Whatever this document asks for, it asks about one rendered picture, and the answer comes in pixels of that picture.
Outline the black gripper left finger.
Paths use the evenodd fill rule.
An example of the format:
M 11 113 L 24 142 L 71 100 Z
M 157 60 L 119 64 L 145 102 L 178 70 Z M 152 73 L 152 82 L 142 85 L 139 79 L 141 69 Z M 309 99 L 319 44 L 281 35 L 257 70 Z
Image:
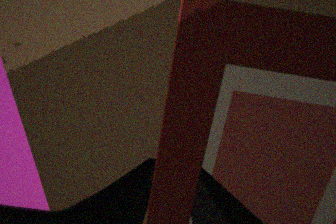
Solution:
M 150 200 L 156 159 L 77 204 L 46 211 L 0 204 L 0 224 L 142 224 Z

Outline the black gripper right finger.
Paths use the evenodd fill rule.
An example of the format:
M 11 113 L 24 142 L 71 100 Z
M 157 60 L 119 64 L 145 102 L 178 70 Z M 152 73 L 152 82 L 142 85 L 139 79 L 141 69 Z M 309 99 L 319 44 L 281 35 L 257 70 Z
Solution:
M 192 224 L 265 224 L 201 169 L 191 212 Z

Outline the brown flat board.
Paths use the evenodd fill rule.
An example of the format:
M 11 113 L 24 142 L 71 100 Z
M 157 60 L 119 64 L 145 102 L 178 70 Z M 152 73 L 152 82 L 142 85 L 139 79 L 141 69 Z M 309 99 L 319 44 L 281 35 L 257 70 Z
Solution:
M 0 0 L 0 57 L 50 211 L 156 159 L 182 0 Z

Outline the dark red picture frame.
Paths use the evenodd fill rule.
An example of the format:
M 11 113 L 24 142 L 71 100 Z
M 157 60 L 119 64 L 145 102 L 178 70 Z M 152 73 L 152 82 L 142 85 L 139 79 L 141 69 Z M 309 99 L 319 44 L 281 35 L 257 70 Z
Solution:
M 146 224 L 204 168 L 265 224 L 336 224 L 336 18 L 182 0 Z

